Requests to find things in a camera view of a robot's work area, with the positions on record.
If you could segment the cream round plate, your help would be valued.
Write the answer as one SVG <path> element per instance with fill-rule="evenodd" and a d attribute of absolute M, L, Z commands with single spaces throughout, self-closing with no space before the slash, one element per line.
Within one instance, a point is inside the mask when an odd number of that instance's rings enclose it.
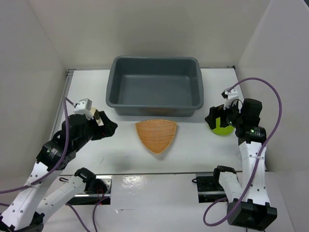
<path fill-rule="evenodd" d="M 99 111 L 95 107 L 92 107 L 90 112 L 91 112 L 93 118 L 96 120 L 97 124 L 99 126 L 103 126 L 104 124 L 103 124 L 102 119 L 99 115 Z"/>

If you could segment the green round plate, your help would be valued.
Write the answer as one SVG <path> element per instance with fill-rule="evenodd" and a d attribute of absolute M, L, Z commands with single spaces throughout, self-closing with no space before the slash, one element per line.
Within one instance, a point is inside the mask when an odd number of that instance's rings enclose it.
<path fill-rule="evenodd" d="M 215 129 L 211 129 L 211 131 L 219 136 L 228 136 L 230 135 L 233 131 L 234 131 L 234 127 L 232 126 L 227 126 L 225 128 L 220 127 L 220 118 L 216 119 L 216 128 Z"/>

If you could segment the orange woven triangular plate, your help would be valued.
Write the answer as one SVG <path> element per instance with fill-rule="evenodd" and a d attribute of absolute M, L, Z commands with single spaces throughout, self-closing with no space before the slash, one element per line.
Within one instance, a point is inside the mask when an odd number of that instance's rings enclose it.
<path fill-rule="evenodd" d="M 173 142 L 177 122 L 166 119 L 149 119 L 135 124 L 141 143 L 153 154 L 160 155 Z"/>

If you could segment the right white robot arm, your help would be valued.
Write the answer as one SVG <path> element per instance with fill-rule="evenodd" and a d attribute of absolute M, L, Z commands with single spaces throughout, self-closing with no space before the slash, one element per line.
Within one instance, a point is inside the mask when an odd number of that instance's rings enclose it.
<path fill-rule="evenodd" d="M 276 218 L 277 209 L 270 205 L 265 181 L 265 152 L 267 133 L 259 126 L 262 103 L 245 99 L 241 106 L 238 97 L 226 99 L 220 106 L 210 108 L 205 118 L 211 129 L 232 126 L 238 138 L 242 160 L 242 181 L 234 168 L 217 166 L 211 184 L 224 190 L 225 197 L 216 202 L 227 201 L 226 216 L 218 222 L 205 225 L 214 227 L 227 222 L 231 226 L 264 231 Z"/>

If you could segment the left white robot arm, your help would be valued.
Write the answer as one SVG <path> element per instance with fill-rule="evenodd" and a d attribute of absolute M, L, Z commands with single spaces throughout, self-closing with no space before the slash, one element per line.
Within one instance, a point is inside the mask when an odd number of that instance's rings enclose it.
<path fill-rule="evenodd" d="M 112 137 L 118 125 L 103 111 L 94 117 L 73 114 L 67 116 L 62 128 L 45 143 L 36 157 L 33 170 L 14 201 L 0 215 L 0 229 L 4 232 L 40 232 L 44 223 L 59 208 L 80 192 L 103 194 L 107 187 L 87 168 L 78 169 L 62 187 L 46 195 L 53 182 L 62 174 L 76 153 L 89 141 Z"/>

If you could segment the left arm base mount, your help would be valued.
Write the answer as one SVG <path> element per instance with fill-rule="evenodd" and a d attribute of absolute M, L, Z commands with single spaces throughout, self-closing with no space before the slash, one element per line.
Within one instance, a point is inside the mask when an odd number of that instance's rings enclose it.
<path fill-rule="evenodd" d="M 109 205 L 111 203 L 112 176 L 98 175 L 96 184 L 90 192 L 84 192 L 75 195 L 68 201 L 70 205 Z"/>

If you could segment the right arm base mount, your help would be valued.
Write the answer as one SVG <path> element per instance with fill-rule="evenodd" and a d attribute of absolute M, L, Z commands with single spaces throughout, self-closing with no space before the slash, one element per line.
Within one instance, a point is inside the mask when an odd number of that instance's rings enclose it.
<path fill-rule="evenodd" d="M 223 188 L 215 183 L 212 173 L 197 173 L 191 182 L 197 187 L 199 203 L 213 203 L 226 197 Z"/>

